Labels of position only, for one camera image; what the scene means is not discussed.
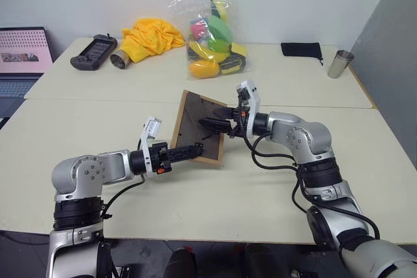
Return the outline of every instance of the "laptop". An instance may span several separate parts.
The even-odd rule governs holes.
[[[0,28],[0,118],[12,116],[51,65],[43,27]]]

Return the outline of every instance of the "floor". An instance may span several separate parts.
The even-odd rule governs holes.
[[[110,242],[116,266],[132,265],[131,278],[162,277],[172,252],[180,247],[186,247],[195,253],[200,277],[241,278],[238,256],[244,248],[243,243],[162,240],[110,240]],[[351,277],[340,262],[337,253],[312,252],[312,245],[267,244],[266,246],[288,273],[289,269],[296,268],[315,271],[320,278]],[[406,248],[417,255],[417,245],[408,245]],[[47,236],[0,232],[2,277],[45,277],[47,261]]]

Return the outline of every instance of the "wooden frame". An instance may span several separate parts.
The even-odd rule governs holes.
[[[179,136],[179,133],[180,133],[182,118],[184,116],[185,103],[186,103],[188,93],[189,93],[188,90],[184,90],[182,92],[180,107],[179,107],[178,115],[177,115],[177,121],[175,122],[174,132],[173,132],[173,136],[172,136],[172,140],[171,140],[171,148],[176,148],[177,147],[178,136]],[[223,107],[227,107],[227,104],[224,104],[223,102],[219,102],[217,100],[213,100],[213,99],[201,96],[201,95],[199,95],[199,96],[203,100],[212,102],[214,104],[221,105]],[[198,162],[203,162],[203,163],[221,165],[222,162],[223,162],[223,145],[224,145],[224,134],[221,133],[220,134],[219,153],[218,153],[218,158],[216,160],[209,159],[209,158],[204,158],[203,156],[198,156],[198,157],[192,159],[192,161],[198,161]]]

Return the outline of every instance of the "plastic bag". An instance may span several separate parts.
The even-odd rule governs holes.
[[[169,7],[174,23],[186,39],[190,79],[248,70],[233,0],[173,0]]]

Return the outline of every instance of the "table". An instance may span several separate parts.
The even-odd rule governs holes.
[[[27,100],[0,132],[0,229],[48,233],[54,205],[50,175],[57,163],[135,149],[149,115],[163,120],[158,139],[169,141],[177,110],[177,104]],[[377,110],[261,108],[271,110],[326,124],[341,173],[382,237],[417,241],[417,172]],[[273,143],[260,149],[287,152]],[[128,184],[104,187],[104,200]],[[114,215],[105,222],[105,236],[312,243],[305,216],[291,202],[294,184],[292,172],[256,167],[241,139],[226,138],[221,168],[176,163],[173,172],[120,197],[109,211]],[[307,206],[300,195],[297,199]]]
[[[278,45],[247,45],[250,71],[214,79],[188,80],[185,48],[149,57],[126,70],[108,59],[97,71],[70,65],[92,38],[79,38],[27,93],[28,99],[116,100],[179,103],[183,89],[237,104],[236,86],[253,79],[263,105],[372,107],[351,71],[331,79],[326,69],[336,48],[323,46],[324,66],[317,59],[284,57]]]

